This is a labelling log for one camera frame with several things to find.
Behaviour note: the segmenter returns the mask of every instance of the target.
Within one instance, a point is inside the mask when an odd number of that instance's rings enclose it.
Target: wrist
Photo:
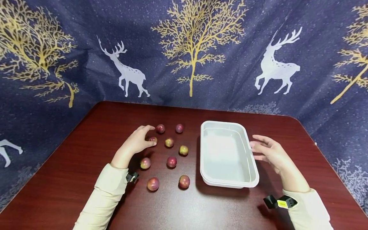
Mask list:
[[[280,172],[283,188],[289,192],[309,192],[311,188],[299,169],[290,167]]]
[[[127,169],[131,158],[131,154],[116,152],[110,165],[117,169]]]
[[[134,153],[132,153],[132,151],[129,150],[129,148],[127,148],[126,146],[124,146],[124,144],[116,151],[115,155],[127,155],[132,157],[134,155]]]

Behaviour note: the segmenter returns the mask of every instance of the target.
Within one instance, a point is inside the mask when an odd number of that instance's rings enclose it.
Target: deer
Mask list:
[[[294,64],[294,63],[282,63],[282,62],[276,61],[275,60],[275,51],[279,50],[285,44],[292,44],[292,43],[298,41],[301,30],[302,30],[302,27],[300,27],[300,30],[297,33],[294,30],[291,33],[290,38],[288,38],[289,34],[287,34],[283,41],[281,41],[281,38],[280,38],[279,41],[275,45],[272,45],[272,42],[273,42],[278,30],[273,35],[270,43],[268,44],[268,46],[266,48],[266,52],[263,54],[263,59],[261,61],[262,74],[259,75],[258,77],[256,77],[256,81],[255,81],[255,84],[254,84],[255,87],[259,90],[261,88],[261,86],[259,85],[259,80],[264,78],[264,82],[263,82],[261,91],[258,93],[258,95],[262,94],[263,89],[265,88],[265,86],[267,85],[267,83],[270,79],[281,79],[282,80],[281,87],[277,91],[275,91],[274,93],[280,92],[280,90],[283,89],[286,85],[287,85],[287,90],[283,94],[286,95],[286,94],[289,93],[290,87],[293,84],[290,81],[290,78],[296,72],[300,71],[300,66],[298,66],[297,64]]]
[[[114,49],[112,49],[113,52],[109,53],[107,52],[106,48],[105,49],[102,48],[101,40],[98,38],[98,36],[97,36],[97,40],[100,44],[101,50],[104,52],[104,54],[106,54],[114,62],[116,68],[121,73],[121,76],[119,77],[119,87],[123,91],[124,91],[124,86],[122,85],[122,81],[125,79],[125,97],[128,96],[129,82],[132,82],[133,84],[137,85],[138,90],[139,90],[139,96],[138,96],[139,98],[142,96],[143,92],[145,92],[147,94],[147,97],[149,97],[150,95],[148,91],[142,86],[143,81],[146,79],[146,76],[144,75],[144,73],[142,73],[138,69],[134,69],[134,68],[124,65],[118,59],[120,53],[127,52],[127,50],[124,48],[123,41],[121,41],[121,44],[120,43],[117,44],[119,48],[115,46],[116,50],[114,51]]]
[[[6,139],[0,141],[0,155],[5,159],[5,167],[4,168],[6,168],[10,165],[11,161],[10,161],[10,158],[8,156],[8,153],[6,153],[6,150],[3,146],[9,146],[11,148],[14,148],[14,149],[18,150],[19,155],[23,153],[23,150],[18,145],[13,144],[13,143],[11,143],[10,141],[8,141]]]

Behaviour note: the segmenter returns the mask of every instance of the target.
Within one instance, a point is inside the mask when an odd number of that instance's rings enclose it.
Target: wristband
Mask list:
[[[289,209],[291,207],[294,207],[298,203],[296,200],[286,195],[283,195],[277,200],[275,199],[273,195],[269,195],[266,198],[263,198],[263,201],[265,202],[268,209],[274,209],[274,208]]]
[[[126,179],[128,183],[133,182],[135,184],[138,177],[139,177],[138,173],[132,173],[132,174],[128,173]]]

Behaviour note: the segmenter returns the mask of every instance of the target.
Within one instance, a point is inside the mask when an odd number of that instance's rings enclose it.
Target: white plastic tray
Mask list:
[[[253,188],[259,182],[247,132],[240,124],[203,122],[200,161],[200,172],[208,185]]]

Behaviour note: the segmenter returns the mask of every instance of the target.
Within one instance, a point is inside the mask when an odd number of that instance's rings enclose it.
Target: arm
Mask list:
[[[111,163],[103,168],[73,230],[107,228],[116,205],[125,193],[129,161],[135,153],[156,145],[153,141],[145,141],[147,132],[153,129],[150,125],[140,126],[119,148]]]
[[[330,216],[318,193],[309,187],[302,173],[287,155],[279,143],[269,137],[253,135],[252,151],[262,153],[254,159],[268,162],[275,172],[280,175],[283,193],[297,204],[288,210],[295,230],[333,230]]]
[[[84,206],[73,230],[105,230],[127,186],[128,169],[107,164]]]
[[[293,167],[280,173],[283,193],[298,203],[288,210],[295,230],[333,230],[330,216],[318,193],[309,187],[302,173]]]

